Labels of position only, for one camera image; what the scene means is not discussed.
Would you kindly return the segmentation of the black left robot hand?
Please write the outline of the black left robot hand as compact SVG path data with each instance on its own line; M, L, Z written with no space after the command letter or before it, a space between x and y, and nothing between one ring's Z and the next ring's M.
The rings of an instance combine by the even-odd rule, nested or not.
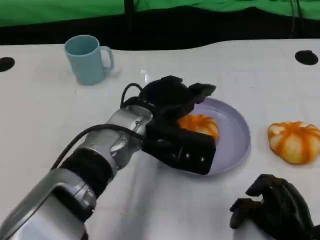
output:
M207 83L186 86L181 78L169 75L148 83L138 97L151 106L155 118L173 121L190 113L215 90L215 85Z

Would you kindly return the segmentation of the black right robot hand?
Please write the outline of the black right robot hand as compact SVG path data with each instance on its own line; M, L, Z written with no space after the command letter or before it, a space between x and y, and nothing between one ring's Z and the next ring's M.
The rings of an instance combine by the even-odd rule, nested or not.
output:
M262 201L238 198L230 207L229 226L237 229L245 220L275 240L318 240L320 226L314 225L309 207L296 187L284 178L261 174L245 192Z

